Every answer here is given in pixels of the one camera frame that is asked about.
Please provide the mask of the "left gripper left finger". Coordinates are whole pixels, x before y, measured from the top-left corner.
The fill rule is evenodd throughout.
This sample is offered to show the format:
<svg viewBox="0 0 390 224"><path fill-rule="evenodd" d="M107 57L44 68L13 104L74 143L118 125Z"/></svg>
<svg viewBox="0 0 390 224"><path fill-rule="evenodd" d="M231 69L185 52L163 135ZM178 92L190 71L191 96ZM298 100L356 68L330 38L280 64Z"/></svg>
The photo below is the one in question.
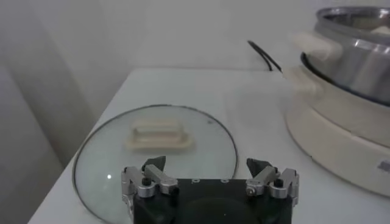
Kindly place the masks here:
<svg viewBox="0 0 390 224"><path fill-rule="evenodd" d="M158 192L175 197L179 194L179 182L164 173L165 156L149 158L137 167L125 167L121 172L122 200L128 210L133 210L134 198L151 198Z"/></svg>

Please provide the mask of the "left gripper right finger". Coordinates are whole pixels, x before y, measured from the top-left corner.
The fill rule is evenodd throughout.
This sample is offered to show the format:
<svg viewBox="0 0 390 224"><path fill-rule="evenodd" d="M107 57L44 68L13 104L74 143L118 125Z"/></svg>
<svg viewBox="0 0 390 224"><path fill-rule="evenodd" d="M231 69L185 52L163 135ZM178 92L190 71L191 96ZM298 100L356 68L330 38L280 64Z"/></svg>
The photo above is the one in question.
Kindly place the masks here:
<svg viewBox="0 0 390 224"><path fill-rule="evenodd" d="M294 169L282 172L267 161L253 158L246 160L252 178L246 180L246 194L257 197L268 193L272 198L291 198L294 205L299 201L299 174Z"/></svg>

